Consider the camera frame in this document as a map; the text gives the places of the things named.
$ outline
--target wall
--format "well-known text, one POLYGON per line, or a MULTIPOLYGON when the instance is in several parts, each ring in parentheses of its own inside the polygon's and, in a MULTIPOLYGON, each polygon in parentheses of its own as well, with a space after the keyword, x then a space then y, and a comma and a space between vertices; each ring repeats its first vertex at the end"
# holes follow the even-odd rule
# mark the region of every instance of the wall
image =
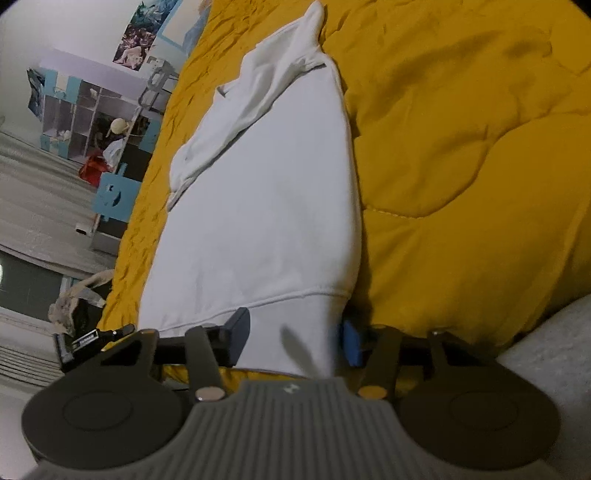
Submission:
POLYGON ((36 466, 21 430, 29 396, 0 385, 0 475, 4 478, 22 478, 36 466))
MULTIPOLYGON (((0 18, 2 130, 38 145, 41 123, 27 109, 27 69, 54 47, 100 63, 113 56, 139 0, 20 0, 0 18)), ((129 69, 117 66, 128 73, 129 69)))

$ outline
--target red bag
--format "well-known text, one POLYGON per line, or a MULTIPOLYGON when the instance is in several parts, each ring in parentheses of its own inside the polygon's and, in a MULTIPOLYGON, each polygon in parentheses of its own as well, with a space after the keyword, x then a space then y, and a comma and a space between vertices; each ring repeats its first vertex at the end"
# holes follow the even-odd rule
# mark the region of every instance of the red bag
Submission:
POLYGON ((110 171, 105 159, 100 158, 98 155, 91 155, 86 160, 86 163, 82 165, 82 168, 78 171, 78 176, 82 180, 87 181, 92 186, 98 188, 100 176, 105 171, 110 171))

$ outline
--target white logo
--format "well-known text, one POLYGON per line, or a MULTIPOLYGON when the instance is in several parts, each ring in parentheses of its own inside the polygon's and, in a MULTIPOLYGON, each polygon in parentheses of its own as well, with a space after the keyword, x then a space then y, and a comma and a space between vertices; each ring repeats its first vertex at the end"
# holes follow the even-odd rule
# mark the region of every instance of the white logo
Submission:
POLYGON ((289 393, 289 395, 296 393, 298 390, 300 389, 300 387, 298 387, 295 383, 292 383, 291 385, 287 385, 286 387, 283 388, 283 391, 285 393, 289 393))

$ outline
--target bed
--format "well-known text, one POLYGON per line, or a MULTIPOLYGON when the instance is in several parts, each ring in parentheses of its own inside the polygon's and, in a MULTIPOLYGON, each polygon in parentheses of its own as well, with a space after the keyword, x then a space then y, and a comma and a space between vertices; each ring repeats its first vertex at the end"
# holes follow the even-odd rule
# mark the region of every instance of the bed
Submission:
MULTIPOLYGON (((591 25, 569 0, 327 0, 362 206, 358 321, 498 351, 591 292, 591 25)), ((136 323, 168 172, 216 86, 309 0, 214 0, 121 242, 100 327, 136 323)), ((177 378, 182 378, 178 371, 177 378)), ((229 388, 257 372, 223 371, 229 388)))

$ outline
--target beige curtain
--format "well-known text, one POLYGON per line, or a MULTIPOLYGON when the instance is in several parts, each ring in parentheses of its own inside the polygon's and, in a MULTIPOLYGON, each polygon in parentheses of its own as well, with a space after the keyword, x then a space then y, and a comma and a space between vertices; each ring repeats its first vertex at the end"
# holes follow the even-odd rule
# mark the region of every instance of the beige curtain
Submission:
POLYGON ((91 224, 95 191, 79 166, 0 133, 0 249, 64 275, 86 278, 113 268, 76 233, 91 224))

